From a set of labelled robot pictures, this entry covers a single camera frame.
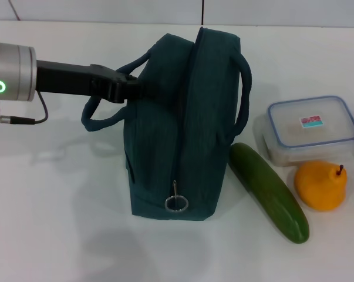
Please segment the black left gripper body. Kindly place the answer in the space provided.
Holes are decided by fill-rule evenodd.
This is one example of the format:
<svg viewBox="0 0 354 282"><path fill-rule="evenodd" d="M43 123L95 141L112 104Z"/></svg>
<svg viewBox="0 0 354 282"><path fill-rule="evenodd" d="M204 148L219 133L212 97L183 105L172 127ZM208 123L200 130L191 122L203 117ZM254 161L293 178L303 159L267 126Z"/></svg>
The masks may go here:
<svg viewBox="0 0 354 282"><path fill-rule="evenodd" d="M47 93L94 96L117 102L117 84L137 80L134 76L101 65L71 65L37 61L36 90Z"/></svg>

